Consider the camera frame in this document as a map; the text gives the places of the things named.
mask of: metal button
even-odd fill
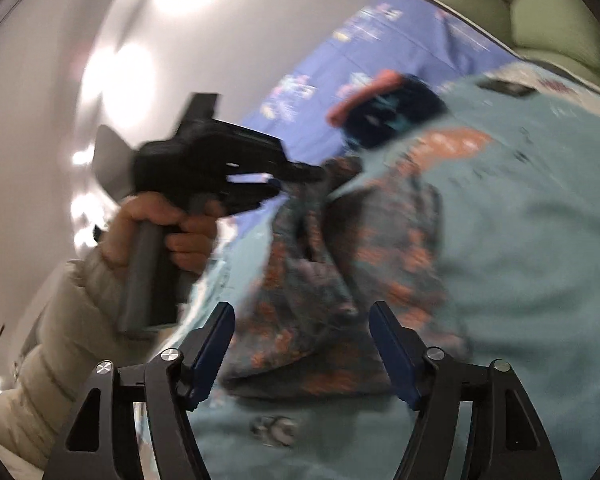
[[[180,351],[177,348],[167,348],[160,354],[163,361],[175,361],[180,356]]]
[[[96,373],[97,374],[108,374],[110,371],[113,370],[113,363],[111,361],[103,361],[100,364],[98,364],[98,366],[96,366]]]
[[[499,372],[508,372],[511,370],[511,365],[502,359],[496,359],[493,362],[493,367]]]
[[[433,346],[427,349],[427,357],[432,361],[442,361],[445,358],[445,353],[442,349]]]

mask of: blue clamp jaw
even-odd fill
[[[100,363],[76,400],[43,480],[143,480],[133,403],[144,402],[163,480],[209,480],[187,412],[205,400],[234,334],[235,314],[218,303],[205,325],[145,365]]]
[[[384,301],[371,307],[369,329],[396,395],[418,412],[395,480],[444,480],[464,400],[473,411],[462,480],[560,480],[540,418],[507,362],[481,367],[427,348]]]

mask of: orange floral pattern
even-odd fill
[[[432,322],[445,299],[436,268],[442,206],[421,172],[489,142],[469,128],[428,132],[383,177],[333,202],[330,193],[360,171],[357,159],[327,161],[323,182],[289,185],[262,286],[238,306],[222,386],[269,399],[387,392],[367,324],[376,301],[462,358],[464,341]]]
[[[420,171],[427,171],[445,160],[472,158],[493,141],[491,136],[473,128],[450,128],[425,133],[409,155]]]
[[[312,396],[351,394],[356,391],[356,377],[345,370],[309,375],[302,389]]]

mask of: gray handle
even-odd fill
[[[189,201],[189,214],[201,214],[209,194]],[[178,322],[178,306],[186,303],[192,276],[172,261],[165,236],[179,232],[177,226],[159,226],[143,221],[131,254],[117,329],[127,335],[155,332]]]

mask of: navy blue object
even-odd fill
[[[386,369],[395,395],[417,412],[429,389],[424,381],[422,356],[427,351],[415,330],[400,325],[384,301],[369,310],[369,330]]]
[[[422,80],[413,75],[403,77],[397,90],[350,111],[343,127],[350,146],[376,148],[445,110],[444,101]]]
[[[202,328],[189,332],[180,346],[184,355],[176,393],[193,411],[206,400],[235,331],[234,308],[222,301]]]

